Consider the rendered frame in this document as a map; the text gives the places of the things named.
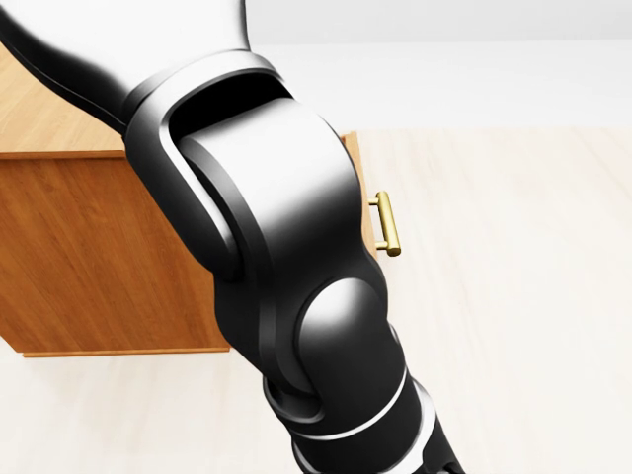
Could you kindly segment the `wooden cabinet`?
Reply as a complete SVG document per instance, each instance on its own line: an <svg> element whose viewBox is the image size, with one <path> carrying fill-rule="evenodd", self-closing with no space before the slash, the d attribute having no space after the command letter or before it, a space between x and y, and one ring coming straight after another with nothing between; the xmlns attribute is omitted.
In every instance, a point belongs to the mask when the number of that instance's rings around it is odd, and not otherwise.
<svg viewBox="0 0 632 474"><path fill-rule="evenodd" d="M343 141L247 50L150 76L122 154L0 155L0 336L37 356L291 351L363 251Z"/></svg>

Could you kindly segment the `wooden cabinet drawer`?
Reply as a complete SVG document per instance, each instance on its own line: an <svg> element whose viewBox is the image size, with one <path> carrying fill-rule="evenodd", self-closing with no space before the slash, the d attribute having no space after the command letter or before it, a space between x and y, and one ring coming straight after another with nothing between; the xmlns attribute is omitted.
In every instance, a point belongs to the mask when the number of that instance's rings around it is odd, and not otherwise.
<svg viewBox="0 0 632 474"><path fill-rule="evenodd" d="M350 154L350 157L355 166L355 171L358 176L360 192L362 198L362 218L361 218L361 234L365 247L369 254L377 259L377 250L374 237L374 230L370 216L370 205L368 203L368 197L366 193L366 185L364 179L364 173L362 169L358 136L355 131L351 131L341 136L341 139Z"/></svg>

